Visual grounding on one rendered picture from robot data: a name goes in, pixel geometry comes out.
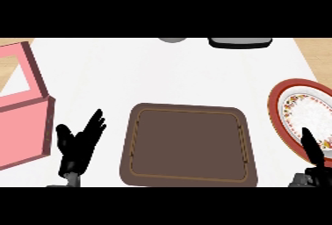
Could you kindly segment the red rimmed floral plate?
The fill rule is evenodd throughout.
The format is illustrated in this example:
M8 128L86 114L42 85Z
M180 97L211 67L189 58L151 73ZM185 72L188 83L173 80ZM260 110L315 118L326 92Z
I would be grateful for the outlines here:
M270 121L284 143L309 161L301 144L306 127L332 167L332 89L306 79L288 79L275 85L267 101Z

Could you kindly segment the brown rectangular tray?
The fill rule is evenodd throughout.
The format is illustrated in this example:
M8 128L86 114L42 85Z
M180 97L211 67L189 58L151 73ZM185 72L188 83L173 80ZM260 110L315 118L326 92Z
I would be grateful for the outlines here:
M253 144L241 110L136 105L120 175L129 185L255 187Z

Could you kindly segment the pink open box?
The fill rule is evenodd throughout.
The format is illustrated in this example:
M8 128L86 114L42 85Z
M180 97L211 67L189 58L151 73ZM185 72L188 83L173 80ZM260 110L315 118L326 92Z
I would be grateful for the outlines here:
M49 95L27 41L0 47L15 56L28 91L0 97L0 170L50 155L56 99Z

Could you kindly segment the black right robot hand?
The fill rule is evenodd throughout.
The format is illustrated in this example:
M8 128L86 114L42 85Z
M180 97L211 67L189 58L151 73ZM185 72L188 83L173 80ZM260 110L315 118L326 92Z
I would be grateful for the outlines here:
M313 168L306 169L306 175L309 175L313 180L312 184L316 187L332 187L332 168L325 165L323 151L306 127L303 128L301 144L310 163L315 165Z

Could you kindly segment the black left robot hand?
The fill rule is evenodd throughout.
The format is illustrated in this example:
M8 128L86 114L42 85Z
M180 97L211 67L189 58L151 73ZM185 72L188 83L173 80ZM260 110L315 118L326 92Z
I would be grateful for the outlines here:
M58 147L62 153L59 175L62 177L71 172L78 175L86 172L105 128L102 110L95 112L86 128L77 134L73 134L67 125L58 125Z

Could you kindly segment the black and grey appliance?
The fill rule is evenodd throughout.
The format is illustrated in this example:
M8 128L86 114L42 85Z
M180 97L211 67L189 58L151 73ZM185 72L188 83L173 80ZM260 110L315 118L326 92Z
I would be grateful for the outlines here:
M272 38L210 38L210 45L216 48L251 49L269 47Z

